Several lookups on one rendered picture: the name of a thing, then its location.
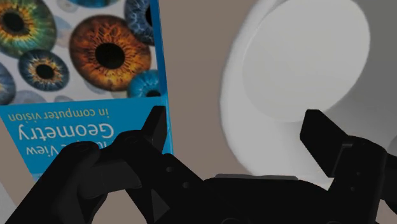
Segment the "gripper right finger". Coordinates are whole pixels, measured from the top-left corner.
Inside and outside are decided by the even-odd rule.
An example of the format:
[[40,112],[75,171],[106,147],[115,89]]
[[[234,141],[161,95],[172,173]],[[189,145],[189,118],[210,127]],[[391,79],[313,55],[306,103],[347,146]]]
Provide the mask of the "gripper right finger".
[[327,224],[378,224],[381,200],[397,214],[397,156],[346,134],[318,109],[305,112],[300,140],[333,180],[324,201]]

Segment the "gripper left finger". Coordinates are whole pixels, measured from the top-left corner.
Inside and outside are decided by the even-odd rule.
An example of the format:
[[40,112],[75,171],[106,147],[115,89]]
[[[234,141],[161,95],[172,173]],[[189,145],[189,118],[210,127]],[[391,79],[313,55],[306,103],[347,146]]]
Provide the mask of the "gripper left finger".
[[166,109],[151,109],[142,129],[120,133],[100,149],[67,145],[5,224],[92,224],[111,192],[125,190],[147,224],[199,224],[200,182],[176,157],[162,152]]

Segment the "blue book with eye pictures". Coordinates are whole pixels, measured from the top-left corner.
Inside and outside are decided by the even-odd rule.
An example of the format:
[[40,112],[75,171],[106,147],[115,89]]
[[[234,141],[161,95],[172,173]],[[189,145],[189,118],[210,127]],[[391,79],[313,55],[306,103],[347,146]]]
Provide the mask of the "blue book with eye pictures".
[[168,104],[159,0],[0,0],[0,119],[34,179]]

